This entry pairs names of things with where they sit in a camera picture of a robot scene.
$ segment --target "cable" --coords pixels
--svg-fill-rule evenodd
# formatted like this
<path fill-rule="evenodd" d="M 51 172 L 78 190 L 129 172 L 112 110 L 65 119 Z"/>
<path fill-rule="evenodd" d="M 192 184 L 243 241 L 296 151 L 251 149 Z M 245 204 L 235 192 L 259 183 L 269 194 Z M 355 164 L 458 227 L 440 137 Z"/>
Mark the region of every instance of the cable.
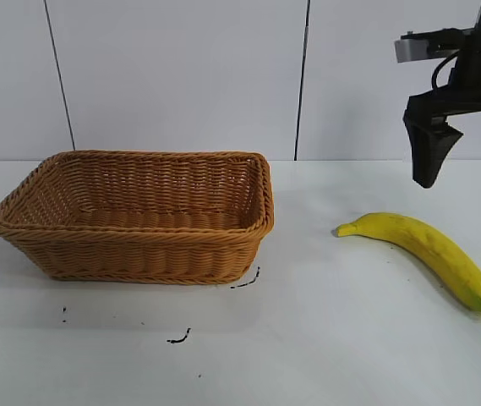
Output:
<path fill-rule="evenodd" d="M 439 65 L 437 65 L 437 68 L 435 68 L 434 73 L 432 74 L 432 89 L 435 91 L 439 89 L 439 86 L 437 85 L 437 78 L 440 75 L 441 70 L 449 63 L 452 61 L 452 59 L 456 58 L 458 56 L 459 51 L 454 52 L 452 55 L 449 55 L 446 57 L 443 62 L 441 62 Z"/>

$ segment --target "white wall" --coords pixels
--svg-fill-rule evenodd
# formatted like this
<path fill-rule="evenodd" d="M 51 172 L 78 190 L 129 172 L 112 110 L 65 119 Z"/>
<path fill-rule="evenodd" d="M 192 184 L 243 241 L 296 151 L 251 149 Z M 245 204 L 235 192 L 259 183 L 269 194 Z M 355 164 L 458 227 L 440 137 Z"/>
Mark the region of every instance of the white wall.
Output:
<path fill-rule="evenodd" d="M 480 3 L 312 0 L 299 159 L 410 159 L 403 112 L 440 60 L 397 64 L 393 42 L 408 30 L 472 27 Z M 481 114 L 450 122 L 465 133 L 451 155 L 481 158 Z"/>
<path fill-rule="evenodd" d="M 49 0 L 77 148 L 292 159 L 305 0 Z"/>
<path fill-rule="evenodd" d="M 0 159 L 71 148 L 41 0 L 0 0 Z"/>

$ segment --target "banana stem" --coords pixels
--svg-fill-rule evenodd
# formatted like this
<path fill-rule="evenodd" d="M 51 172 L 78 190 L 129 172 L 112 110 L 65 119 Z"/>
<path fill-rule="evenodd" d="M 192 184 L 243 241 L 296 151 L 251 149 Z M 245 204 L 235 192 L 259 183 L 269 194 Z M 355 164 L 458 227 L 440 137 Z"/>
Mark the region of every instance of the banana stem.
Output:
<path fill-rule="evenodd" d="M 336 235 L 338 237 L 346 237 L 348 235 L 354 235 L 357 233 L 357 226 L 351 223 L 342 224 L 336 229 Z"/>

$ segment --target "wicker basket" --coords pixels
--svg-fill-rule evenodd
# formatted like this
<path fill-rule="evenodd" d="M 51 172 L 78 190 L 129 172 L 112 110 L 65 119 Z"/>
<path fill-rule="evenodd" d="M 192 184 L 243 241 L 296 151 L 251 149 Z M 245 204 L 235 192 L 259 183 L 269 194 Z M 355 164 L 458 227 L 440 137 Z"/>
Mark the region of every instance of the wicker basket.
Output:
<path fill-rule="evenodd" d="M 243 152 L 64 152 L 0 204 L 0 237 L 61 280 L 230 283 L 273 222 L 268 163 Z"/>

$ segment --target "black mark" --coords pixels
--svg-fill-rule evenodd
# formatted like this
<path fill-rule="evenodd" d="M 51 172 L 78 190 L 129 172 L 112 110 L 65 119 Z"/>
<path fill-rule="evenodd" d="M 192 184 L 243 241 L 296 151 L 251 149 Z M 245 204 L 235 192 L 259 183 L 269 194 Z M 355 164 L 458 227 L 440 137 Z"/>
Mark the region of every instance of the black mark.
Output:
<path fill-rule="evenodd" d="M 170 343 L 170 344 L 180 344 L 180 343 L 183 343 L 184 341 L 186 341 L 186 338 L 188 337 L 189 332 L 191 332 L 191 327 L 188 327 L 188 330 L 186 331 L 186 335 L 183 336 L 183 338 L 180 338 L 179 340 L 167 340 L 167 342 Z"/>
<path fill-rule="evenodd" d="M 251 285 L 252 283 L 255 283 L 255 281 L 256 281 L 257 278 L 259 277 L 259 274 L 260 274 L 260 266 L 257 266 L 257 273 L 255 274 L 255 277 L 254 277 L 254 280 L 253 280 L 253 281 L 251 281 L 251 282 L 246 282 L 246 283 L 243 283 L 243 284 L 238 285 L 238 286 L 231 286 L 231 289 L 243 288 L 244 286 L 248 286 L 248 285 Z"/>

